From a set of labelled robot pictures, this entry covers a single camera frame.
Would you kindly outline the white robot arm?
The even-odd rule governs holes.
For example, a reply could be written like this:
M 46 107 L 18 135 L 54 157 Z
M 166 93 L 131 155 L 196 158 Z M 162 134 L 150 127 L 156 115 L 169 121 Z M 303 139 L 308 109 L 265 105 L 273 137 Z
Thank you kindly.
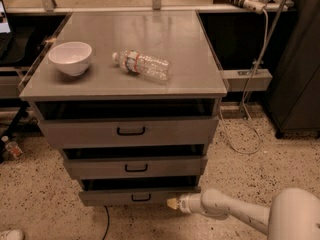
M 168 199 L 167 206 L 215 219 L 233 216 L 267 240 L 320 240 L 320 199 L 299 188 L 280 191 L 271 207 L 244 202 L 214 188 L 183 193 Z

